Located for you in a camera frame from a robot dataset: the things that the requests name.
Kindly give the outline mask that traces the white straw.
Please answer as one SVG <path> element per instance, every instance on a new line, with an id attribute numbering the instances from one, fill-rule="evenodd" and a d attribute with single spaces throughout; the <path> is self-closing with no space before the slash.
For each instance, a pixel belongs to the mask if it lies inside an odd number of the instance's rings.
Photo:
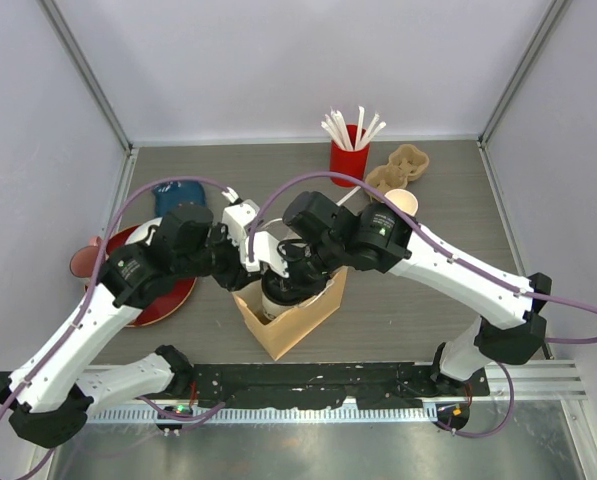
<path id="1" fill-rule="evenodd" d="M 347 194 L 345 194 L 339 201 L 336 202 L 338 206 L 344 205 L 350 198 L 352 198 L 355 193 L 357 192 L 357 188 L 351 189 Z"/>

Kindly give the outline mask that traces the brown paper bag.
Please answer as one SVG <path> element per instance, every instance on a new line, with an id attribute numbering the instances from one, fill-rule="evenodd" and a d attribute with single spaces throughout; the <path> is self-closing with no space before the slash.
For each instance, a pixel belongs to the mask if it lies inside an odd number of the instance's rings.
<path id="1" fill-rule="evenodd" d="M 265 318 L 262 309 L 261 280 L 267 270 L 270 269 L 263 266 L 260 272 L 253 273 L 258 274 L 260 278 L 237 290 L 232 296 L 248 330 L 270 358 L 276 361 L 339 309 L 346 285 L 347 269 L 338 269 L 323 291 L 299 303 L 273 321 Z"/>

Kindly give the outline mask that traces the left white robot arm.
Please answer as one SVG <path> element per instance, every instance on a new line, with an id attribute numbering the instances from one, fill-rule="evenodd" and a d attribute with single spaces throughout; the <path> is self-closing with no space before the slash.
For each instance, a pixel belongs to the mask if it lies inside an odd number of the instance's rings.
<path id="1" fill-rule="evenodd" d="M 90 362 L 125 326 L 182 280 L 212 277 L 244 286 L 251 273 L 242 250 L 258 206 L 238 200 L 216 221 L 201 205 L 182 205 L 137 227 L 127 243 L 104 254 L 81 303 L 23 366 L 0 372 L 0 404 L 16 435 L 51 449 L 87 421 L 141 395 L 183 397 L 193 382 L 187 357 L 162 345 L 133 363 L 89 374 Z"/>

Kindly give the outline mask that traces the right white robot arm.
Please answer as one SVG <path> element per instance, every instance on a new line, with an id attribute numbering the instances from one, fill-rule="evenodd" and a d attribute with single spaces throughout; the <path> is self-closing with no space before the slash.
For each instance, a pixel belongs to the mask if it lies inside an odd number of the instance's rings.
<path id="1" fill-rule="evenodd" d="M 542 347 L 546 321 L 542 302 L 549 277 L 509 274 L 451 250 L 408 213 L 371 203 L 354 214 L 316 191 L 301 193 L 285 210 L 294 238 L 273 241 L 265 263 L 265 298 L 294 306 L 320 293 L 341 267 L 377 271 L 422 283 L 474 310 L 479 318 L 436 350 L 429 371 L 435 391 L 455 393 L 491 362 L 523 365 Z"/>

